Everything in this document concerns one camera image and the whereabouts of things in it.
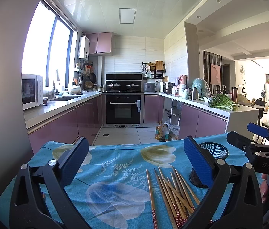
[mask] doorway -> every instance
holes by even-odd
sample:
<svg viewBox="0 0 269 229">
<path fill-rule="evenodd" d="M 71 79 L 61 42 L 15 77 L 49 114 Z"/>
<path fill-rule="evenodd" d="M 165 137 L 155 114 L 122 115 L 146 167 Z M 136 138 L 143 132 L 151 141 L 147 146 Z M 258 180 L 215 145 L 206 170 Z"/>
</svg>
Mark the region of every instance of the doorway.
<svg viewBox="0 0 269 229">
<path fill-rule="evenodd" d="M 230 92 L 230 64 L 222 65 L 222 84 L 226 86 L 226 92 Z"/>
</svg>

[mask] blue tablecloth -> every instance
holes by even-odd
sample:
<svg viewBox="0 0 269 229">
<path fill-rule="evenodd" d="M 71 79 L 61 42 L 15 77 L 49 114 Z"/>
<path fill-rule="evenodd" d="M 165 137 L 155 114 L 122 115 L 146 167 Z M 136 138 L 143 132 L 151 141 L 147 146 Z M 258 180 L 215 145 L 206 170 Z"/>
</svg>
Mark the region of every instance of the blue tablecloth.
<svg viewBox="0 0 269 229">
<path fill-rule="evenodd" d="M 202 142 L 216 142 L 224 145 L 229 156 L 226 162 L 243 166 L 248 162 L 243 151 L 230 145 L 227 134 L 196 138 Z M 50 141 L 30 160 L 31 167 L 46 164 L 50 159 L 58 159 L 63 151 L 72 148 Z M 171 228 L 166 208 L 157 185 L 154 168 L 161 167 L 163 174 L 170 177 L 174 166 L 191 185 L 201 200 L 207 189 L 193 186 L 188 175 L 192 165 L 183 150 L 183 140 L 153 144 L 131 144 L 113 146 L 90 146 L 89 153 L 76 174 L 72 184 L 66 186 L 75 207 L 92 228 L 152 228 L 151 204 L 146 179 L 146 169 L 152 179 L 159 228 Z M 13 179 L 0 197 L 0 220 L 8 227 L 9 206 Z M 45 185 L 41 185 L 46 195 L 46 203 L 53 219 L 61 221 Z M 232 189 L 229 184 L 213 220 L 220 218 Z"/>
</svg>

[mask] white microwave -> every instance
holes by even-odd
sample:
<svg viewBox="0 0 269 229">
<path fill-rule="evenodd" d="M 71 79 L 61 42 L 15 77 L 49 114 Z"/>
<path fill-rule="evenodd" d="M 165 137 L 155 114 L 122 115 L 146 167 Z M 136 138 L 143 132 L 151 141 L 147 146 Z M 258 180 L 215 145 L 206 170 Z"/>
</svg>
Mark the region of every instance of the white microwave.
<svg viewBox="0 0 269 229">
<path fill-rule="evenodd" d="M 21 85 L 23 109 L 43 104 L 42 76 L 22 74 Z"/>
</svg>

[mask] leafy greens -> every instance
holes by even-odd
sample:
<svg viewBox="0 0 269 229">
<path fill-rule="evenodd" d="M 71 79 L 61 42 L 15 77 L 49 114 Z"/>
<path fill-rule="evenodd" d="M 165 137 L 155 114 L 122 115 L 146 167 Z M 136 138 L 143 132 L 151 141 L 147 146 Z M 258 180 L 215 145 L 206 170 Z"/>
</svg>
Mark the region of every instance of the leafy greens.
<svg viewBox="0 0 269 229">
<path fill-rule="evenodd" d="M 212 97 L 212 100 L 209 102 L 209 107 L 221 108 L 230 111 L 236 110 L 236 104 L 234 101 L 231 101 L 225 94 L 218 94 Z"/>
</svg>

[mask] kitchen sink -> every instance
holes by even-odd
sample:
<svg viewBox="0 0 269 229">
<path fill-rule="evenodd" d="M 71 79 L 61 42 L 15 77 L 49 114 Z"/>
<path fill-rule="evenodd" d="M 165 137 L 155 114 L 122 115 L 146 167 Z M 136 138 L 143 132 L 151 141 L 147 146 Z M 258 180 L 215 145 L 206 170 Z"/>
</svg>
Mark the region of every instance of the kitchen sink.
<svg viewBox="0 0 269 229">
<path fill-rule="evenodd" d="M 55 99 L 52 99 L 51 101 L 69 101 L 75 98 L 78 98 L 79 96 L 62 96 Z"/>
</svg>

